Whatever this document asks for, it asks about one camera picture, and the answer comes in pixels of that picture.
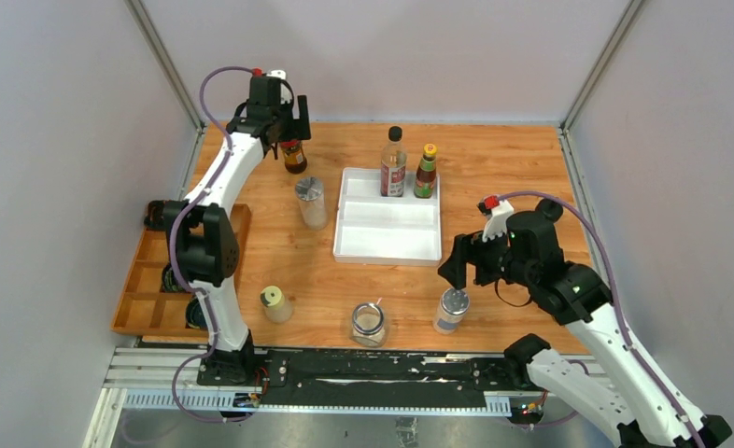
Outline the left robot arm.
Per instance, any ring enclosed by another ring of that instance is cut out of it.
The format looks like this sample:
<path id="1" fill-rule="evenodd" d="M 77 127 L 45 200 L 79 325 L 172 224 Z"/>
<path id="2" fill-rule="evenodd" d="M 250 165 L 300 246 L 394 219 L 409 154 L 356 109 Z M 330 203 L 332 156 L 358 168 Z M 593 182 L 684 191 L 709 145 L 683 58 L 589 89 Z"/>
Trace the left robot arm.
<path id="1" fill-rule="evenodd" d="M 240 248 L 230 213 L 248 177 L 280 144 L 311 137 L 307 99 L 296 95 L 283 70 L 249 70 L 246 100 L 228 124 L 223 143 L 199 183 L 163 208 L 170 265 L 178 283 L 199 302 L 208 332 L 205 365 L 234 385 L 256 376 L 250 331 L 237 302 L 234 272 Z"/>

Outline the red lid brown jar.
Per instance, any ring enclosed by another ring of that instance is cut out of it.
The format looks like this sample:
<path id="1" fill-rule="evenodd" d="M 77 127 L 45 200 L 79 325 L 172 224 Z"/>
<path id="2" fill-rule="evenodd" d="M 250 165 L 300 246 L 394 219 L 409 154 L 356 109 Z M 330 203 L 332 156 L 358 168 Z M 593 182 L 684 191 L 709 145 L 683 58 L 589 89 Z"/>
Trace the red lid brown jar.
<path id="1" fill-rule="evenodd" d="M 291 174 L 300 174 L 307 168 L 307 158 L 303 152 L 303 142 L 293 139 L 281 142 L 279 148 L 284 158 L 285 169 Z"/>

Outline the black cap soy sauce bottle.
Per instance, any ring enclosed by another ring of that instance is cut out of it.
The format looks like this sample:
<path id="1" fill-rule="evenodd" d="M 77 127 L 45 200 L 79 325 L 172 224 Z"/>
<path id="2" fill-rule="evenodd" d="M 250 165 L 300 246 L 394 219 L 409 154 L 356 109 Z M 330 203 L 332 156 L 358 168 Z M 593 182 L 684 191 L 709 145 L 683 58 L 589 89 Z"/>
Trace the black cap soy sauce bottle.
<path id="1" fill-rule="evenodd" d="M 402 144 L 402 128 L 391 126 L 388 143 L 381 153 L 380 194 L 384 197 L 402 197 L 406 172 L 407 152 Z"/>

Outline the white divided tray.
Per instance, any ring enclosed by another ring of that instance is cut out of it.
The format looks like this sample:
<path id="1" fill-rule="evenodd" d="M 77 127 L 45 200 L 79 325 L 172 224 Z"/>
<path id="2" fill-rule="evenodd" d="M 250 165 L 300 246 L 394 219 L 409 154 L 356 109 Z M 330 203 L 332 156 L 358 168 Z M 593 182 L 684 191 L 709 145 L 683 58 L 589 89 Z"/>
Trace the white divided tray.
<path id="1" fill-rule="evenodd" d="M 440 186 L 427 199 L 405 181 L 402 197 L 380 194 L 378 169 L 342 172 L 334 227 L 334 260 L 350 264 L 436 266 L 443 255 Z"/>

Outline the silver lid peppercorn bottle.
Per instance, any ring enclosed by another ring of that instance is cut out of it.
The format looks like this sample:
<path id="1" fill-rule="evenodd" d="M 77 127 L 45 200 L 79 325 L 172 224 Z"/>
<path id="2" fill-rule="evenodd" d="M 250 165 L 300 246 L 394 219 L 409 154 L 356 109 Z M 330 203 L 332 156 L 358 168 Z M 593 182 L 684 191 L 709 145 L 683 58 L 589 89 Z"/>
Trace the silver lid peppercorn bottle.
<path id="1" fill-rule="evenodd" d="M 468 312 L 470 304 L 470 296 L 465 290 L 453 287 L 447 289 L 442 294 L 432 319 L 433 328 L 441 334 L 455 332 Z"/>

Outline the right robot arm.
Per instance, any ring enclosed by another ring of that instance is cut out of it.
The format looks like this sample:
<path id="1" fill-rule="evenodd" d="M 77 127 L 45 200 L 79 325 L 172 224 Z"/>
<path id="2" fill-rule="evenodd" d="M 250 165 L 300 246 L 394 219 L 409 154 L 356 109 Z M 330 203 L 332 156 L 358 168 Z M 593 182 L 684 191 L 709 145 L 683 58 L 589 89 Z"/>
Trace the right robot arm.
<path id="1" fill-rule="evenodd" d="M 516 389 L 539 387 L 565 401 L 616 447 L 718 447 L 732 434 L 727 420 L 704 413 L 659 368 L 624 318 L 612 272 L 566 260 L 555 228 L 569 205 L 546 193 L 517 212 L 512 195 L 478 205 L 486 226 L 456 236 L 439 275 L 462 290 L 474 267 L 478 286 L 506 283 L 586 347 L 609 378 L 603 385 L 538 335 L 504 350 L 504 376 Z"/>

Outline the yellow cap sauce bottle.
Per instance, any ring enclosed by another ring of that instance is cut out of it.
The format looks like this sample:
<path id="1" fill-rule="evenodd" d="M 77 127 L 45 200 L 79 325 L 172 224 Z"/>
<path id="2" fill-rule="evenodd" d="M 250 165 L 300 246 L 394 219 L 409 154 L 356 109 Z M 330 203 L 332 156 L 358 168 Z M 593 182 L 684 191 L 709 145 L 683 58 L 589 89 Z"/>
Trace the yellow cap sauce bottle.
<path id="1" fill-rule="evenodd" d="M 414 195 L 420 199 L 432 197 L 436 185 L 436 156 L 438 148 L 434 144 L 426 144 L 423 147 L 422 157 L 416 170 Z"/>

